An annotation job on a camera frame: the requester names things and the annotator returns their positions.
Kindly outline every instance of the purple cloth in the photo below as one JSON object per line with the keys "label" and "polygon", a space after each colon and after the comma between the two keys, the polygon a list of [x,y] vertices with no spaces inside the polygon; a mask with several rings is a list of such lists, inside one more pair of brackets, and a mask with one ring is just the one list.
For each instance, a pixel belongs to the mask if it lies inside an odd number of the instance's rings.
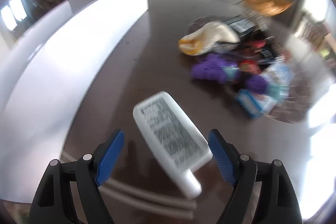
{"label": "purple cloth", "polygon": [[227,82],[227,76],[222,67],[237,66],[237,63],[227,61],[219,54],[208,54],[202,63],[191,69],[191,77],[200,80],[215,80],[220,84]]}
{"label": "purple cloth", "polygon": [[246,80],[247,90],[257,94],[265,94],[267,86],[268,82],[260,75],[253,75]]}

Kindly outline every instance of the dark wooden table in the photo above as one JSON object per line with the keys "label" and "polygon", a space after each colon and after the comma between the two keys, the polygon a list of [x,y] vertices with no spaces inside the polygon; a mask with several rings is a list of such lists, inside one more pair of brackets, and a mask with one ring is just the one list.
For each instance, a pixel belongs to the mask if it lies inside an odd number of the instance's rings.
{"label": "dark wooden table", "polygon": [[[111,177],[141,189],[183,198],[154,159],[132,115],[134,105],[164,90],[181,106],[205,138],[212,128],[217,128],[238,152],[246,153],[254,160],[271,162],[280,159],[292,180],[299,202],[303,205],[302,199],[316,202],[315,207],[314,204],[310,208],[305,207],[302,213],[307,215],[307,210],[319,208],[326,200],[325,197],[314,199],[320,185],[313,183],[307,188],[305,181],[307,163],[312,159],[311,136],[319,132],[321,126],[310,127],[308,118],[295,124],[267,117],[251,120],[222,86],[191,80],[190,68],[197,62],[197,57],[186,56],[178,50],[177,41],[195,19],[209,15],[233,17],[240,14],[242,8],[215,0],[148,2],[149,11],[121,40],[92,83],[73,121],[64,151],[79,158],[93,152],[113,129],[121,128],[125,132],[125,146]],[[269,27],[291,52],[295,62],[304,68],[308,81],[314,83],[313,106],[332,84],[327,69],[318,57],[310,56],[307,45],[295,39],[288,30],[273,20],[269,21]],[[330,140],[325,137],[320,141]],[[216,223],[232,188],[222,180],[214,159],[195,175],[203,190],[196,198],[197,209],[192,222]],[[188,222],[135,209],[105,194],[103,198],[115,223]],[[76,193],[75,200],[78,215],[84,219]],[[249,220],[251,212],[246,217],[247,223]]]}

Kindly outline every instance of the white wall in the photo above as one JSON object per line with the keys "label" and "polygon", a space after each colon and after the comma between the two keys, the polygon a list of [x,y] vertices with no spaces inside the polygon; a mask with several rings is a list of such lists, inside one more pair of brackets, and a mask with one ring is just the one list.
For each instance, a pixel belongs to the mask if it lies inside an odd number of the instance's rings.
{"label": "white wall", "polygon": [[9,47],[7,46],[3,36],[0,34],[0,65],[8,52],[9,52]]}
{"label": "white wall", "polygon": [[6,24],[2,19],[2,16],[0,16],[0,35],[2,39],[4,39],[4,42],[7,44],[7,47],[9,49],[11,49],[15,45],[17,39],[7,29]]}

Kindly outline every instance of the red package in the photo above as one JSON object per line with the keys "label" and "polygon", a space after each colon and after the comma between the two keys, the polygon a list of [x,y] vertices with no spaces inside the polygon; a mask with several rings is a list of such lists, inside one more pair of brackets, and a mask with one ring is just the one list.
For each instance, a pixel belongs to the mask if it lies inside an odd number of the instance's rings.
{"label": "red package", "polygon": [[261,47],[264,47],[266,45],[266,40],[249,41],[246,44],[253,47],[253,48],[261,48]]}
{"label": "red package", "polygon": [[261,73],[261,69],[253,60],[242,61],[238,64],[241,71],[258,75]]}

